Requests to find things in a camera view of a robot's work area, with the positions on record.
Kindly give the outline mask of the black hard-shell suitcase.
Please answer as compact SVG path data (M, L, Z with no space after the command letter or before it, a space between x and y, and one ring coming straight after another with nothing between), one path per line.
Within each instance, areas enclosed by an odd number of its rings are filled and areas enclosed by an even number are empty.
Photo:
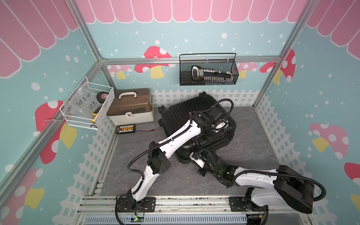
M202 111L211 120L215 116L224 120L226 125L215 130L213 137L199 134L188 140L175 152L180 163L189 164L192 162L190 159L191 153L201 149L216 151L227 146L232 141L236 130L236 122L230 116L232 110L232 100L226 98L217 102L214 97L203 92L195 98L177 103L168 108L164 106L158 107L158 111L161 114L161 119L158 123L169 137L189 120L189 112Z

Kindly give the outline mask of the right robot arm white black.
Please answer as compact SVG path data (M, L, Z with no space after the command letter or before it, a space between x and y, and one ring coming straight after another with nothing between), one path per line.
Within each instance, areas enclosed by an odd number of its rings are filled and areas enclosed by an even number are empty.
M242 202L249 210L287 204L298 212L311 214L313 203L324 199L327 194L321 183L285 165L272 170L250 170L229 165L208 150L193 152L190 159L199 166L198 172L202 176L211 173L227 188L246 186Z

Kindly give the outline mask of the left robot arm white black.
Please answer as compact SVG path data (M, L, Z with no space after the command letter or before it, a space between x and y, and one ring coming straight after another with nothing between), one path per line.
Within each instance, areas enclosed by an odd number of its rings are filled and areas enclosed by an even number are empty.
M231 186L229 174L223 173L223 170L227 170L228 167L220 166L214 157L215 154L210 151L210 145L219 146L230 133L229 115L231 110L226 112L218 108L218 105L217 102L207 110L190 112L189 120L184 126L167 139L159 143L152 143L148 150L128 163L127 171L138 173L141 178L126 194L116 197L116 210L119 209L123 200L129 204L128 208L132 212L140 210L154 181L171 167L169 158L194 137L204 139L205 144L199 145L192 151L189 158L199 162L202 173L207 173L210 170L220 183L227 187Z

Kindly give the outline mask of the socket tool set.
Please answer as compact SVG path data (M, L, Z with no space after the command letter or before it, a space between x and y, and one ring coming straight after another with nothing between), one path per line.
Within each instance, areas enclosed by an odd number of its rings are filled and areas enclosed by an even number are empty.
M234 83L234 75L229 71L222 73L220 70L210 70L210 69L204 69L201 67L193 66L190 72L191 72L191 79L194 82L220 83L220 84Z

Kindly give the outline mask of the black charger board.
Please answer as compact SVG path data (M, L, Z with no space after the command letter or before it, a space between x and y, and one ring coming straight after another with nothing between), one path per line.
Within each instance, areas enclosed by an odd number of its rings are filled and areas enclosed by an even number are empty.
M136 124L119 125L116 127L115 133L117 135L131 134L136 132Z

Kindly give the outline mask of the brown lid storage box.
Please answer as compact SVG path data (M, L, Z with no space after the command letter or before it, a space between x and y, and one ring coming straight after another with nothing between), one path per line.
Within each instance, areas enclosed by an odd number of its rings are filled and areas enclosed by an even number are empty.
M116 126L154 121L151 90L140 88L116 91L107 116Z

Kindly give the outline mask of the black tape roll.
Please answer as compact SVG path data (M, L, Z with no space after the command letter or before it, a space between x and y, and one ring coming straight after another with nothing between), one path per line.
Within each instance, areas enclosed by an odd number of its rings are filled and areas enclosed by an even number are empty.
M101 91L96 95L96 98L99 103L103 104L106 101L106 99L108 98L108 96L109 96L108 92Z

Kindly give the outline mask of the yellow black tool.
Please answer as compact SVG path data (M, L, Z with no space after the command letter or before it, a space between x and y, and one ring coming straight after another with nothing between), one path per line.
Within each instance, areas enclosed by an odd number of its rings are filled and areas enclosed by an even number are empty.
M96 122L95 119L96 119L96 117L97 117L98 112L99 112L99 110L97 109L96 111L94 111L94 112L92 113L92 115L93 115L92 122Z

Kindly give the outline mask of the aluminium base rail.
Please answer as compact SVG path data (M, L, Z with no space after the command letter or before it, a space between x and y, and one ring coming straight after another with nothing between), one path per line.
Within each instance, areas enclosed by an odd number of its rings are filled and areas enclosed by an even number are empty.
M154 196L154 203L138 212L115 213L113 196L85 197L75 214L74 225L314 225L312 215L285 205L246 210L239 197Z

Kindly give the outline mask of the clear acrylic wall bin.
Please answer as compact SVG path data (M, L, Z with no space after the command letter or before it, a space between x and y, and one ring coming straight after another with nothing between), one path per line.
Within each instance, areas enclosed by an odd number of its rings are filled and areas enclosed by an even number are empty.
M108 92L109 96L101 104L96 95L99 92ZM87 77L78 84L69 97L60 107L60 112L69 126L98 130L104 123L107 112L114 100L114 88L90 82ZM92 122L92 113L99 110L96 122Z

